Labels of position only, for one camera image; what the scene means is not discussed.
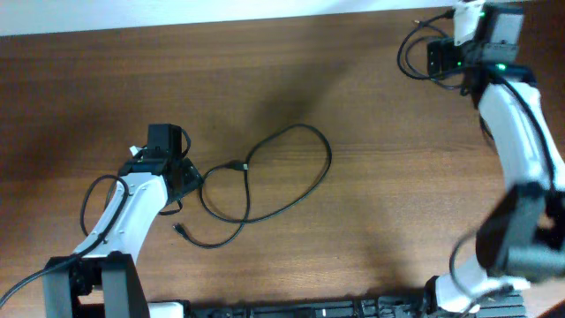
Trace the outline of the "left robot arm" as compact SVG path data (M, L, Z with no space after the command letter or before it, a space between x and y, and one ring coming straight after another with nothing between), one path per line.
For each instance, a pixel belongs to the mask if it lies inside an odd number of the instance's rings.
M203 183L186 156L190 145L177 125L148 127L147 144L113 177L115 192L96 226L71 255L48 261L48 317L185 316L182 300L147 301L136 261L159 213Z

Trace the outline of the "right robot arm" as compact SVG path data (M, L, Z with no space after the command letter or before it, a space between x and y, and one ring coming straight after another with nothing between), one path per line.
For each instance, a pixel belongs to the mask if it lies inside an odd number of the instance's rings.
M564 161L541 109L532 70L516 63L523 10L459 1L448 11L453 35L427 47L428 73L463 75L501 161L506 192L469 233L474 255L432 278L419 312L428 317L477 315L501 299L564 275Z

